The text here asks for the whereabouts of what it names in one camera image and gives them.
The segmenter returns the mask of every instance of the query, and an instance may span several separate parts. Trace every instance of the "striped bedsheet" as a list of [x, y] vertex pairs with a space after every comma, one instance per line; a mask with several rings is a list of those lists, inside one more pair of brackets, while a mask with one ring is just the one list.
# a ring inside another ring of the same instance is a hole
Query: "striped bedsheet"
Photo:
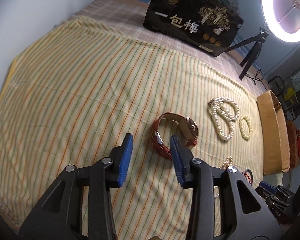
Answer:
[[[231, 141], [218, 139], [207, 107], [219, 96], [250, 117], [249, 141], [238, 124]], [[92, 165], [131, 133], [127, 180], [111, 190], [118, 239], [184, 239], [192, 191], [181, 189], [172, 163], [151, 144], [151, 126], [164, 112], [197, 122], [194, 156], [216, 167], [232, 156], [240, 170], [253, 171], [255, 186], [262, 180], [259, 111], [244, 87], [191, 56], [85, 16], [55, 28], [14, 59], [0, 96], [0, 214], [18, 229], [68, 164]], [[167, 122], [159, 131], [167, 142], [177, 130]], [[83, 204], [86, 234], [87, 194]]]

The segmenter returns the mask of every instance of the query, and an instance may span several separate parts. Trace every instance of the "watch face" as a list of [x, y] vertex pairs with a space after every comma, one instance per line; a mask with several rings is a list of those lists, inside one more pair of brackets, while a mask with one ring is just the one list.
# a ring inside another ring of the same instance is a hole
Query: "watch face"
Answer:
[[198, 129], [197, 124], [191, 118], [187, 118], [186, 120], [187, 120], [188, 125], [189, 125], [189, 127], [191, 129], [191, 132], [193, 133], [193, 135], [195, 137], [197, 137], [199, 135], [199, 129]]

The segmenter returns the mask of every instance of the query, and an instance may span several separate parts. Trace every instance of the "pearl necklace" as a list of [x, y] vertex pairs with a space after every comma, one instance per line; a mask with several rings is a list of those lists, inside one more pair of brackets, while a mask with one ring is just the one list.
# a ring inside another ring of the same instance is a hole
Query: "pearl necklace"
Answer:
[[223, 163], [219, 166], [219, 168], [225, 170], [225, 169], [228, 168], [229, 166], [232, 166], [232, 162], [233, 162], [233, 159], [232, 159], [231, 156], [229, 156], [229, 157], [226, 158], [226, 161], [223, 162]]
[[[234, 108], [235, 116], [232, 116], [230, 114], [228, 109], [226, 109], [224, 103], [229, 103]], [[209, 113], [211, 114], [212, 122], [217, 130], [217, 134], [219, 135], [220, 139], [223, 141], [230, 140], [234, 134], [233, 122], [235, 122], [239, 118], [239, 115], [240, 115], [238, 105], [229, 98], [218, 97], [218, 98], [211, 99], [211, 101], [209, 102], [209, 106], [210, 106]], [[221, 129], [221, 125], [220, 125], [219, 119], [218, 119], [218, 114], [220, 114], [221, 117], [223, 117], [223, 119], [226, 120], [226, 122], [229, 126], [230, 131], [229, 131], [228, 136], [224, 135], [224, 133]]]

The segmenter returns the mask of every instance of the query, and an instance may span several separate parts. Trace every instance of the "wristwatch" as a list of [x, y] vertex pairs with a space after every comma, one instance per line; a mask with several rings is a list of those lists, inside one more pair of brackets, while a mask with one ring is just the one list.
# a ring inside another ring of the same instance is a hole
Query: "wristwatch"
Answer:
[[199, 134], [197, 124], [191, 118], [185, 118], [179, 114], [164, 113], [152, 126], [152, 144], [160, 156], [172, 161], [170, 149], [164, 145], [164, 142], [158, 132], [158, 127], [162, 119], [178, 122], [179, 127], [187, 140], [186, 147], [192, 148], [196, 146]]

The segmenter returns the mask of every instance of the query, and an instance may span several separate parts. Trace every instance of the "blue gripper pad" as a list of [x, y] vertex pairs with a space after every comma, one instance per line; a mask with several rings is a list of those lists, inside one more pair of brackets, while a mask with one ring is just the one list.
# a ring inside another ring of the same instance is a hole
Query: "blue gripper pad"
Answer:
[[133, 149], [133, 136], [130, 133], [127, 133], [124, 137], [121, 147], [124, 147], [122, 158], [119, 164], [119, 176], [118, 176], [118, 186], [121, 187], [122, 184], [126, 181], [127, 172], [130, 164], [130, 159]]
[[182, 163], [180, 149], [182, 149], [180, 140], [177, 135], [172, 135], [170, 137], [170, 151], [172, 156], [172, 161], [174, 165], [174, 170], [176, 172], [177, 180], [181, 187], [186, 183], [185, 169], [186, 167]]
[[259, 186], [265, 189], [266, 191], [268, 191], [269, 193], [271, 193], [272, 195], [275, 195], [277, 193], [276, 188], [266, 183], [265, 181], [260, 182]]

